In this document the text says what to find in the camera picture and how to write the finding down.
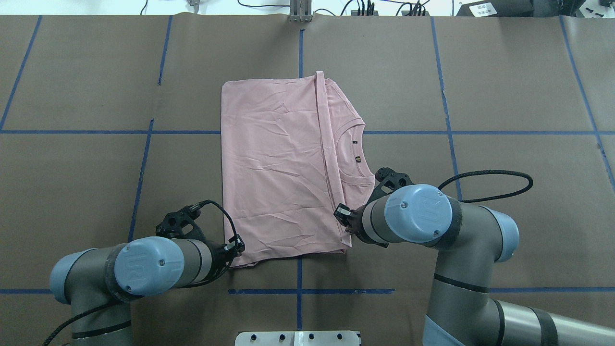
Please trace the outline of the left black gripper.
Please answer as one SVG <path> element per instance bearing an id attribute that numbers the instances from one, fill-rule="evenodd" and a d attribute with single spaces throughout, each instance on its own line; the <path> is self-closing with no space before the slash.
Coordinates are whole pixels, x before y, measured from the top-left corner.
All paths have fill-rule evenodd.
<path id="1" fill-rule="evenodd" d="M 211 253 L 211 266 L 207 274 L 207 281 L 216 281 L 229 269 L 234 258 L 242 256 L 245 243 L 241 236 L 233 235 L 228 244 L 219 244 L 207 241 L 207 247 Z"/>

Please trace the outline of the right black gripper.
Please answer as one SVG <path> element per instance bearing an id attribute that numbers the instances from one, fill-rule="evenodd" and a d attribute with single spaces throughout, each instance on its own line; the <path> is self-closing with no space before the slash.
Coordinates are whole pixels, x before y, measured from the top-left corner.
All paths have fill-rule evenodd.
<path id="1" fill-rule="evenodd" d="M 347 232 L 354 235 L 363 243 L 370 243 L 370 238 L 363 227 L 363 212 L 365 207 L 351 210 L 345 204 L 338 204 L 333 215 L 342 226 L 347 227 Z"/>

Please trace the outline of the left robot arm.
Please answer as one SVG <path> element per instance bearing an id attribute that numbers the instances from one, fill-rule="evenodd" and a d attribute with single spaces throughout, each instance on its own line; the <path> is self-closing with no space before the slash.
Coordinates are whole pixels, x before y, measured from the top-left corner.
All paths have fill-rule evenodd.
<path id="1" fill-rule="evenodd" d="M 237 235 L 226 245 L 150 236 L 64 256 L 50 273 L 49 288 L 55 300 L 70 305 L 72 316 L 43 344 L 70 327 L 72 346 L 132 346 L 132 302 L 210 284 L 244 250 Z"/>

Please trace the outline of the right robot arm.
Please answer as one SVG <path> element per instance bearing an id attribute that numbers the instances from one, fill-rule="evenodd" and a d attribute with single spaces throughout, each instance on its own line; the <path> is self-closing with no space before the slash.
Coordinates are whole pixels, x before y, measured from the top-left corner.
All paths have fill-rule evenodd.
<path id="1" fill-rule="evenodd" d="M 520 242 L 506 214 L 448 197 L 434 186 L 408 185 L 334 217 L 362 242 L 412 243 L 438 252 L 424 346 L 612 346 L 614 330 L 490 296 L 493 268 Z"/>

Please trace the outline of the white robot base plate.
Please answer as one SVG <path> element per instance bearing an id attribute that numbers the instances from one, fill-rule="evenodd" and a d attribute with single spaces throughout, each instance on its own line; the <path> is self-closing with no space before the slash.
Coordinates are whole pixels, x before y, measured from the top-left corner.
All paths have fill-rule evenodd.
<path id="1" fill-rule="evenodd" d="M 263 331 L 241 332 L 235 346 L 361 346 L 360 332 L 332 331 Z"/>

